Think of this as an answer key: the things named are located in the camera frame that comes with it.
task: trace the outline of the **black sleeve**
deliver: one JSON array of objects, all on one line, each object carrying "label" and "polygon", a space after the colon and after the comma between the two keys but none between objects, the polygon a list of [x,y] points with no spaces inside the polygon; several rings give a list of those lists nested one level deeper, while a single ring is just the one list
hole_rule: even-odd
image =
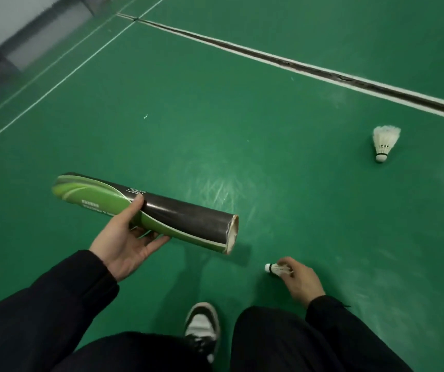
[{"label": "black sleeve", "polygon": [[0,302],[0,370],[48,371],[74,351],[118,294],[101,260],[80,250]]},{"label": "black sleeve", "polygon": [[339,300],[312,300],[306,321],[321,332],[347,372],[412,371],[367,325]]}]

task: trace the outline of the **green court floor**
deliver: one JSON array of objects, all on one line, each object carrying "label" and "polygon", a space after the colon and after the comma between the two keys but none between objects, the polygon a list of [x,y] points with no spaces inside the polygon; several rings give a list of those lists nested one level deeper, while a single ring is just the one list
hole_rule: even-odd
[{"label": "green court floor", "polygon": [[[289,255],[414,370],[444,370],[444,118],[143,24],[118,35],[129,1],[139,16],[160,0],[117,0],[0,92],[24,87],[0,107],[0,129],[24,112],[0,133],[0,299],[106,224],[52,196],[75,171],[240,216],[231,256],[171,241],[82,344],[181,334],[210,301],[226,370],[244,308],[304,315],[263,272]],[[144,18],[444,99],[444,0],[163,0]],[[401,137],[378,165],[371,132],[390,124]]]}]

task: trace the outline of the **left hand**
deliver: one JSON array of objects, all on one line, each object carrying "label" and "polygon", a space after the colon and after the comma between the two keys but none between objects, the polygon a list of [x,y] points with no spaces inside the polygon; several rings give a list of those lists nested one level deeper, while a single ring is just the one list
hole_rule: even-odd
[{"label": "left hand", "polygon": [[140,227],[129,229],[129,222],[141,210],[143,201],[143,196],[138,194],[128,207],[110,219],[90,247],[90,251],[103,261],[118,282],[131,275],[153,252],[170,240],[165,235],[158,237],[153,231],[138,238],[145,230]]}]

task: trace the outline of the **hand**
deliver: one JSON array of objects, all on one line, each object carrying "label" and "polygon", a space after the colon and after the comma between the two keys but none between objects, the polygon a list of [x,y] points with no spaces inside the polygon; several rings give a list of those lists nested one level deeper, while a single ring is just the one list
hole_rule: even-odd
[{"label": "hand", "polygon": [[313,299],[325,295],[320,279],[312,268],[291,257],[281,258],[277,263],[288,265],[293,270],[291,275],[282,274],[281,279],[286,284],[291,296],[306,308]]},{"label": "hand", "polygon": [[129,229],[129,222],[141,206],[143,196],[138,194],[128,207],[110,219],[90,247],[90,251],[103,261],[118,282],[132,274],[148,256],[170,240],[170,237],[158,237],[152,231],[138,238],[145,230],[140,227]]}]

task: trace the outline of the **shuttlecock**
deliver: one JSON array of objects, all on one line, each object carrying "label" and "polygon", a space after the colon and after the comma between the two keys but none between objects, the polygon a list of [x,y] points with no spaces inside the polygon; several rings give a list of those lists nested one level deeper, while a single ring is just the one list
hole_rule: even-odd
[{"label": "shuttlecock", "polygon": [[377,162],[385,162],[387,154],[394,147],[399,138],[401,129],[392,125],[378,126],[374,129],[374,145],[377,155],[375,160]]},{"label": "shuttlecock", "polygon": [[275,274],[280,277],[282,274],[291,274],[292,269],[287,265],[266,264],[265,271],[270,274]]}]

